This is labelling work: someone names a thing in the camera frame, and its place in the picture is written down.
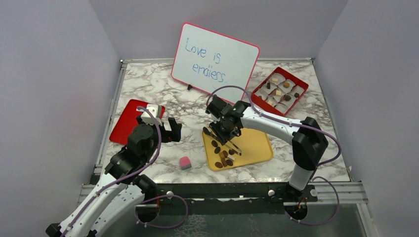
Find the red box lid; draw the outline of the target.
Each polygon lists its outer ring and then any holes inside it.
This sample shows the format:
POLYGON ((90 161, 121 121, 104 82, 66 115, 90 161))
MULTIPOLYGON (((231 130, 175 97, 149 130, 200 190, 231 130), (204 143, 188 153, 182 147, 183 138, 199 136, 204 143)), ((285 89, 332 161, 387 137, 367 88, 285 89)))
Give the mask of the red box lid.
POLYGON ((141 118, 143 110, 138 107, 145 108, 149 103, 131 99, 124 108, 120 118, 118 119, 114 129, 111 132, 109 140, 121 145, 127 144, 128 136, 133 132, 133 129, 138 125, 137 117, 141 118))

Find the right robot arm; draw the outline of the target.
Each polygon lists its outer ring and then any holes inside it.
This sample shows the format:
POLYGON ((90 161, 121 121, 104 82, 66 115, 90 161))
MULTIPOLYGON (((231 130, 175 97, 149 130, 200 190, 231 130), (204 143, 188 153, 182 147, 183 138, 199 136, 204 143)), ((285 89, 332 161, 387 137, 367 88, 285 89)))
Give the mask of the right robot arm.
POLYGON ((239 137, 243 128, 269 134, 290 144, 294 168, 285 187, 285 194, 292 201, 304 196, 305 187, 329 145, 315 119, 281 117, 244 101, 231 105, 216 95, 206 106, 205 112, 214 118, 209 127, 222 144, 239 137))

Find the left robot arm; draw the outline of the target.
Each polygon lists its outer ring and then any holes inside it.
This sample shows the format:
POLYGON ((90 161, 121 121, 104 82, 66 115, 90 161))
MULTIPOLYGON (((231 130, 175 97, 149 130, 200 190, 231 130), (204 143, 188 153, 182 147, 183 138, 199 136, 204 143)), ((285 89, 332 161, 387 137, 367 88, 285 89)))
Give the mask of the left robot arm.
POLYGON ((156 197, 157 185, 142 172, 157 159, 163 143, 180 141, 182 124, 168 118, 166 130, 163 123, 137 122, 88 196, 69 217, 47 227, 49 237, 100 237, 124 212, 156 197))

